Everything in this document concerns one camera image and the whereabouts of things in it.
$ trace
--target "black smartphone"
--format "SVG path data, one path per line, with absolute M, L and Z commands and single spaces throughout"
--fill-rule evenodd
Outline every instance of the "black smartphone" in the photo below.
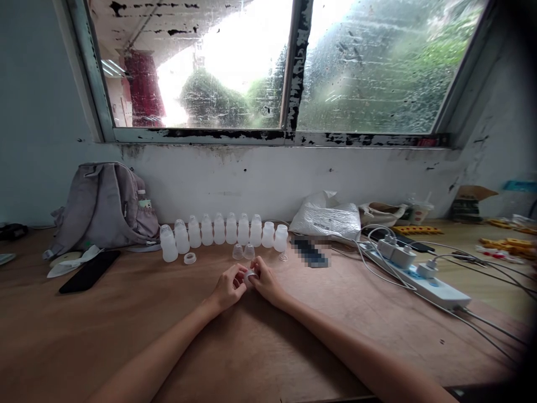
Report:
M 372 230 L 374 230 L 374 228 L 366 228 L 362 231 L 362 234 L 367 236 Z M 373 232 L 373 235 L 371 235 L 371 239 L 373 241 L 376 241 L 378 242 L 379 240 L 383 239 L 384 238 L 384 235 L 386 235 L 388 233 L 388 231 L 384 228 L 381 228 L 379 229 L 378 231 L 375 231 Z M 406 236 L 403 236 L 403 235 L 400 235 L 400 234 L 395 234 L 395 237 L 397 238 L 397 246 L 400 246 L 400 247 L 405 247 L 407 246 L 409 243 L 411 242 L 414 242 L 414 240 L 410 239 L 410 238 L 407 238 Z M 414 243 L 412 246 L 411 246 L 412 249 L 414 249 L 415 251 L 417 252 L 421 252 L 421 253 L 426 253 L 426 252 L 434 252 L 435 249 L 428 246 L 428 245 L 424 245 L 422 243 Z
M 120 251 L 101 252 L 84 264 L 77 274 L 72 276 L 59 290 L 60 294 L 69 294 L 89 290 L 114 263 Z

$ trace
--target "wall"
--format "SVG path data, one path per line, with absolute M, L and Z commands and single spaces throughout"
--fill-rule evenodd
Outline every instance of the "wall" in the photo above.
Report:
M 230 210 L 291 219 L 305 196 L 322 189 L 354 203 L 399 203 L 408 192 L 431 190 L 434 216 L 443 216 L 461 183 L 499 190 L 537 170 L 531 104 L 510 44 L 482 95 L 487 102 L 470 146 L 456 161 L 447 151 L 119 146 L 91 140 L 51 1 L 10 0 L 5 8 L 11 12 L 0 16 L 0 221 L 50 223 L 77 166 L 88 161 L 133 167 L 161 222 Z M 516 210 L 508 202 L 491 199 L 484 214 Z

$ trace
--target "table surface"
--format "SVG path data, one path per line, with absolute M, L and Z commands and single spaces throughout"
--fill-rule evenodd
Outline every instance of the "table surface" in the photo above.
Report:
M 490 226 L 435 224 L 446 235 L 425 238 L 470 253 L 479 237 L 531 238 Z M 0 247 L 1 253 L 18 255 L 0 268 L 0 390 L 6 401 L 83 401 L 208 296 L 220 273 L 235 263 L 231 245 L 201 246 L 191 266 L 179 260 L 166 264 L 160 252 L 123 252 L 92 289 L 61 296 L 58 289 L 73 274 L 46 278 L 49 268 L 41 253 L 52 233 L 36 231 Z M 274 250 L 257 252 L 298 299 L 356 327 L 443 386 L 512 375 L 509 361 L 476 332 L 371 275 L 359 260 L 333 253 L 330 268 L 312 269 L 292 250 L 287 262 Z M 449 263 L 441 263 L 440 270 L 442 280 L 475 298 L 472 311 L 521 337 L 527 334 L 528 328 L 512 319 L 527 320 L 526 294 Z M 479 327 L 509 353 L 521 354 L 511 339 Z M 219 396 L 220 401 L 300 402 L 369 394 L 305 328 L 248 291 L 192 342 L 155 401 Z

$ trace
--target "white plastic bottle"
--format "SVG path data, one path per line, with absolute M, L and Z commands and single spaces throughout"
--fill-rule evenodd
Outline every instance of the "white plastic bottle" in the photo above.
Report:
M 214 243 L 221 245 L 225 242 L 224 217 L 221 213 L 216 213 L 214 218 Z
M 239 233 L 237 234 L 237 242 L 239 245 L 245 246 L 249 239 L 250 225 L 248 222 L 248 215 L 246 213 L 241 214 L 239 220 Z
M 201 220 L 201 243 L 205 246 L 213 244 L 213 222 L 208 214 L 204 214 Z
M 263 227 L 263 238 L 261 245 L 271 248 L 274 246 L 274 223 L 267 221 Z
M 250 226 L 250 243 L 253 247 L 261 246 L 261 233 L 263 232 L 262 225 L 261 216 L 259 214 L 254 215 Z
M 274 236 L 274 249 L 278 252 L 283 253 L 287 249 L 287 226 L 280 224 L 276 230 Z
M 237 243 L 237 219 L 235 214 L 229 213 L 225 222 L 225 241 L 230 245 Z
M 179 253 L 175 247 L 173 231 L 168 224 L 161 226 L 161 248 L 162 258 L 165 262 L 170 263 L 177 259 Z
M 177 252 L 184 255 L 190 250 L 189 234 L 186 232 L 185 222 L 181 219 L 175 221 L 175 245 Z
M 200 223 L 194 215 L 191 215 L 189 220 L 189 241 L 192 248 L 201 246 Z

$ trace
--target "glass pane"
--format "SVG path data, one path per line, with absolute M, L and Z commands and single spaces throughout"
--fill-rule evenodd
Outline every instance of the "glass pane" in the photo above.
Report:
M 315 0 L 298 129 L 430 133 L 483 4 Z
M 116 127 L 277 129 L 292 0 L 88 0 Z

